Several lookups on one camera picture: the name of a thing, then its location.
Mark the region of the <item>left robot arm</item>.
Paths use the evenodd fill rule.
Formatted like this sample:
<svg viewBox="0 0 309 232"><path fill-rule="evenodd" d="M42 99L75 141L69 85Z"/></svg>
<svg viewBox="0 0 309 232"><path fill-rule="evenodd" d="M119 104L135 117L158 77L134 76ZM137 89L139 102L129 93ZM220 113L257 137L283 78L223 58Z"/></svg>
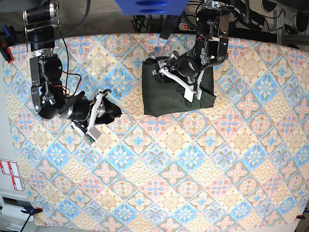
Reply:
<svg viewBox="0 0 309 232"><path fill-rule="evenodd" d="M201 82L208 67L220 65L228 58L228 29L230 11L234 0L206 0L192 23L186 12L181 17L196 32L195 45L179 55L173 51L170 57L158 60L154 76L176 82L184 88L184 98L192 102L202 96Z"/></svg>

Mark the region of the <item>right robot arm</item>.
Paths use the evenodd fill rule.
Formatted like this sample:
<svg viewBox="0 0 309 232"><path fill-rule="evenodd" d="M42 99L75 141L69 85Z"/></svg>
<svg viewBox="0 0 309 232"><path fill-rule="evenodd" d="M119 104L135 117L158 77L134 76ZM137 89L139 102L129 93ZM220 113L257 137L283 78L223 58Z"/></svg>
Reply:
<svg viewBox="0 0 309 232"><path fill-rule="evenodd" d="M70 120L71 127L91 145L101 136L96 125L112 123L122 112L107 99L110 89L98 91L92 100L84 91L67 93L67 87L60 80L65 71L54 52L58 40L55 36L59 27L58 12L56 0L46 0L36 8L23 11L26 49L33 54L30 72L34 112L44 120L56 116Z"/></svg>

